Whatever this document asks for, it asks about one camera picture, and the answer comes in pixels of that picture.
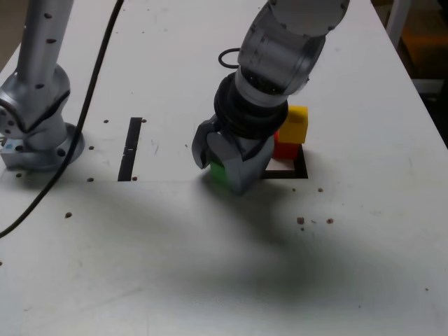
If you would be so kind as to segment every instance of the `floor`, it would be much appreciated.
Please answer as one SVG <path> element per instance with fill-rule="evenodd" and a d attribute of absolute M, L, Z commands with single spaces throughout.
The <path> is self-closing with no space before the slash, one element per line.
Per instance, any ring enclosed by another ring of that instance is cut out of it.
<path fill-rule="evenodd" d="M 0 0 L 0 71 L 20 44 L 28 0 Z"/>

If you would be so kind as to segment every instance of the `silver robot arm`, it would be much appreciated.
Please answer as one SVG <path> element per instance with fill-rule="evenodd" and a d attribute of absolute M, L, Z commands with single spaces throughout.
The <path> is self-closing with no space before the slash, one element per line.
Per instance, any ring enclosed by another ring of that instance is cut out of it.
<path fill-rule="evenodd" d="M 0 150 L 7 168 L 53 170 L 68 152 L 74 126 L 62 109 L 70 94 L 69 77 L 57 65 L 74 0 L 31 0 L 17 69 L 0 87 Z M 73 156 L 83 151 L 81 139 Z"/>
<path fill-rule="evenodd" d="M 349 0 L 266 3 L 241 46 L 238 91 L 254 104 L 276 106 L 303 88 L 326 35 L 341 22 L 348 5 Z"/>
<path fill-rule="evenodd" d="M 288 114 L 289 95 L 309 79 L 326 35 L 341 22 L 349 0 L 269 0 L 239 52 L 239 68 L 220 84 L 215 115 L 192 144 L 201 169 L 222 166 L 227 186 L 244 193 L 266 170 L 274 133 Z"/>

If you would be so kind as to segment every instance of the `white table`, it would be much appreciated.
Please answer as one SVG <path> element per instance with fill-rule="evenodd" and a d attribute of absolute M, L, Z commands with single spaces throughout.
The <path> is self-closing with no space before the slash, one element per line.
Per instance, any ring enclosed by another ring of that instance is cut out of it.
<path fill-rule="evenodd" d="M 1 336 L 447 335 L 448 152 L 368 0 L 290 99 L 310 110 L 308 180 L 236 198 L 195 167 L 229 73 L 216 58 L 262 4 L 126 1 L 85 126 L 95 149 L 0 241 Z M 75 1 L 60 57 L 71 122 L 113 5 Z M 132 117 L 148 120 L 138 181 L 118 183 Z M 15 174 L 0 180 L 2 227 L 45 182 Z"/>

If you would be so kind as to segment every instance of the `red block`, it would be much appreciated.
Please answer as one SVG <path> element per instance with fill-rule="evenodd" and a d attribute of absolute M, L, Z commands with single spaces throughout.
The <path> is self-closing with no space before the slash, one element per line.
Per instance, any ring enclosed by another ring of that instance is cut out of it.
<path fill-rule="evenodd" d="M 279 133 L 274 135 L 274 159 L 295 160 L 299 155 L 300 144 L 279 142 Z"/>

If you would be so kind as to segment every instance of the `black rubber ring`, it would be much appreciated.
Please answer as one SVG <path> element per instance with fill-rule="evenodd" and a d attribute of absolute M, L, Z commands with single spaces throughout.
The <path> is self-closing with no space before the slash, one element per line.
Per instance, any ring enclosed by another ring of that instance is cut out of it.
<path fill-rule="evenodd" d="M 221 64 L 223 67 L 228 68 L 228 69 L 238 69 L 239 65 L 227 64 L 223 61 L 223 57 L 230 53 L 239 53 L 240 50 L 241 50 L 241 48 L 233 48 L 233 49 L 224 50 L 218 57 L 219 64 Z"/>

